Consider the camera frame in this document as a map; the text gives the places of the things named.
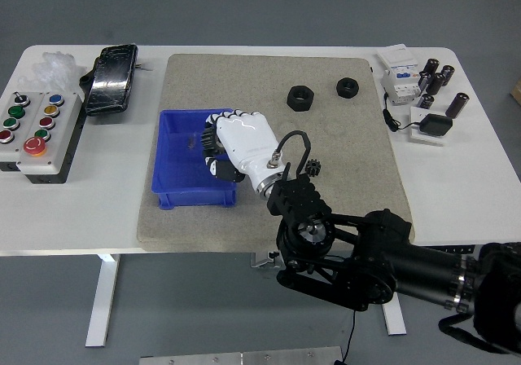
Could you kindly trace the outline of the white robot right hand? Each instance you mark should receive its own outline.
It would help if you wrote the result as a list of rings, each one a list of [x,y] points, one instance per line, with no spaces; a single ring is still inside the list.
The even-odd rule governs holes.
[[[265,199],[285,169],[279,142],[259,112],[234,110],[209,115],[201,143],[205,165],[213,177],[233,183],[249,178],[252,188]]]

